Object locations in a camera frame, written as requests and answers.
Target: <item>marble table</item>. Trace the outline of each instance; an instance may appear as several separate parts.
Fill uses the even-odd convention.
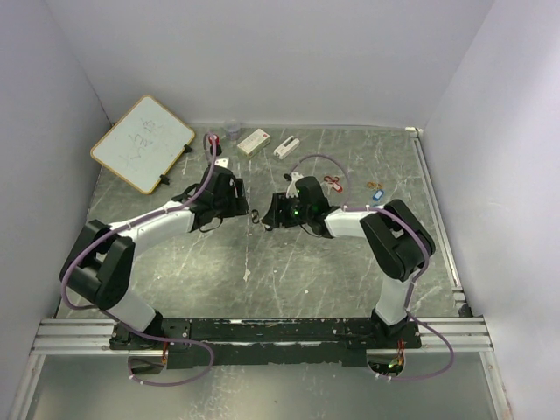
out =
[[[101,170],[89,209],[89,219],[121,221],[161,206],[171,196],[199,182],[206,166],[201,138],[209,127],[193,127],[194,152],[180,157],[168,173],[171,185],[161,185],[152,195],[139,191],[105,169]],[[271,144],[252,159],[238,155],[223,141],[223,157],[245,181],[251,209],[264,215],[273,192],[285,191],[283,178],[291,165],[310,153],[326,153],[348,168],[353,181],[351,205],[372,204],[368,181],[383,184],[381,203],[400,198],[433,236],[437,253],[416,287],[412,311],[419,317],[456,317],[452,274],[442,253],[437,220],[431,210],[426,180],[417,147],[402,129],[261,127]],[[241,138],[254,128],[243,129]],[[284,161],[272,153],[293,135],[301,140]],[[312,158],[298,168],[322,181],[339,176],[332,163]],[[328,199],[339,204],[346,192],[324,186]],[[380,296],[383,273],[365,241],[317,239],[298,227],[265,232],[249,217],[224,220],[206,234],[176,236],[140,255],[131,284],[165,317],[295,318],[362,317],[370,314]],[[74,294],[74,301],[82,302]],[[60,307],[59,318],[95,319],[97,311],[69,311]]]

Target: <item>gray floor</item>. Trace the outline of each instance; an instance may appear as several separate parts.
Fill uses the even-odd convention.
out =
[[[410,354],[407,374],[441,368],[448,354]],[[157,381],[193,375],[166,372]],[[477,353],[429,381],[376,381],[361,367],[269,365],[215,367],[176,388],[142,387],[128,380],[126,357],[48,356],[28,420],[123,419],[496,419]]]
[[[230,169],[244,179],[250,208],[266,213],[271,194],[285,190],[283,174],[298,158],[317,151],[336,157],[352,177],[351,204],[373,204],[366,183],[382,183],[385,195],[381,203],[403,199],[436,241],[437,253],[416,287],[412,311],[420,317],[458,316],[417,153],[407,132],[263,129],[270,133],[271,144],[250,161],[239,157],[231,143],[223,142],[222,156],[230,157]],[[152,195],[142,195],[102,170],[89,219],[126,220],[161,206],[172,195],[199,182],[206,165],[200,139],[207,127],[195,130],[195,151],[171,168],[171,186],[161,185]],[[245,129],[241,138],[252,130]],[[279,161],[272,152],[289,135],[298,137],[301,145]],[[310,159],[298,170],[319,180],[325,175],[342,175],[322,159]],[[344,193],[330,191],[329,200],[339,204]],[[166,317],[342,317],[367,316],[380,295],[382,277],[365,241],[317,239],[298,227],[268,233],[251,224],[249,218],[239,217],[224,221],[211,233],[177,236],[148,250],[136,261],[132,284]],[[99,316],[96,311],[75,312],[64,306],[59,311],[59,318]]]

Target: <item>whiteboard frame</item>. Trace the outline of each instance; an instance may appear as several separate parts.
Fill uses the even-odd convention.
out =
[[[145,195],[149,195],[152,194],[154,192],[154,190],[159,186],[159,184],[161,183],[162,179],[160,178],[158,181],[156,181],[156,184],[153,186],[153,188],[149,191],[144,191],[141,190],[138,185],[135,185],[132,181],[130,181],[129,179],[126,179],[122,174],[120,174],[118,171],[116,171],[115,169],[111,168],[110,166],[106,165],[104,162],[102,162],[100,159],[98,159],[97,157],[95,157],[94,155],[94,150],[97,146],[99,146],[103,140],[105,140],[105,137],[107,137],[109,134],[111,134],[111,132],[116,128],[117,125],[119,125],[119,123],[128,116],[128,114],[130,114],[134,108],[136,108],[138,106],[138,104],[145,98],[150,98],[152,99],[157,105],[159,105],[161,108],[165,109],[167,112],[169,112],[169,114],[171,116],[173,116],[177,121],[179,121],[181,124],[183,124],[185,127],[187,127],[190,131],[192,131],[192,136],[190,139],[188,139],[185,144],[186,145],[190,145],[191,142],[193,141],[193,139],[196,137],[196,134],[194,132],[194,129],[192,127],[189,127],[188,125],[186,125],[183,121],[181,121],[180,118],[178,118],[175,114],[173,114],[168,108],[166,108],[160,101],[158,101],[156,98],[154,98],[151,94],[145,94],[144,96],[142,96],[138,101],[136,101],[136,103],[132,106],[131,109],[129,109],[127,111],[126,114],[124,114],[121,118],[119,118],[119,120],[113,125],[113,127],[111,127],[111,129],[105,133],[103,135],[103,137],[94,145],[94,147],[91,148],[91,150],[89,151],[89,156],[92,157],[92,159],[97,162],[98,164],[100,164],[101,166],[103,166],[104,168],[109,169],[111,172],[113,172],[117,177],[119,177],[120,179],[122,179],[123,181],[125,181],[127,184],[129,184],[130,186],[134,187],[135,189],[137,189],[140,193],[145,194]],[[183,151],[181,151],[172,161],[171,164],[167,167],[167,169],[162,173],[162,175],[167,175],[167,172],[169,172],[169,170],[175,165],[175,163],[179,160],[179,158],[183,155],[183,153],[185,153],[185,149],[183,149]]]

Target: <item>white wall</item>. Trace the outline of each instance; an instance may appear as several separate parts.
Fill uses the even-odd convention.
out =
[[[47,0],[115,121],[424,126],[492,0]]]
[[[0,418],[8,416],[39,321],[85,219],[108,127],[40,0],[0,0]]]
[[[458,269],[518,419],[560,410],[560,3],[498,1],[425,131]]]

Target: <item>whiteboard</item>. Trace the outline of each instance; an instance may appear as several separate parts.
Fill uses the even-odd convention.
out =
[[[91,157],[150,194],[193,139],[190,127],[147,94],[92,148]]]

